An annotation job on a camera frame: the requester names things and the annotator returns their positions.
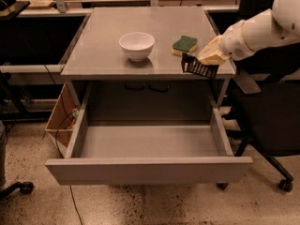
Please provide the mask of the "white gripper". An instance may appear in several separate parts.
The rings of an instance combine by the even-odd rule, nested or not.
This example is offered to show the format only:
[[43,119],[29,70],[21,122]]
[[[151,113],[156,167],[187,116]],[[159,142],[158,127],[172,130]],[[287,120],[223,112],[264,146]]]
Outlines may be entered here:
[[197,59],[205,66],[218,66],[231,58],[241,61],[254,54],[244,39],[245,20],[241,20],[226,29],[221,35],[210,41],[197,55]]

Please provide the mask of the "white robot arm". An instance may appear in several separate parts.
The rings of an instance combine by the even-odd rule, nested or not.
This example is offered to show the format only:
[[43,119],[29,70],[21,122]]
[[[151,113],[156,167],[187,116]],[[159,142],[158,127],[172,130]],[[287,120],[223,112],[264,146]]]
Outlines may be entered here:
[[198,54],[204,65],[240,61],[257,51],[300,42],[300,0],[274,0],[271,8],[241,20],[210,41]]

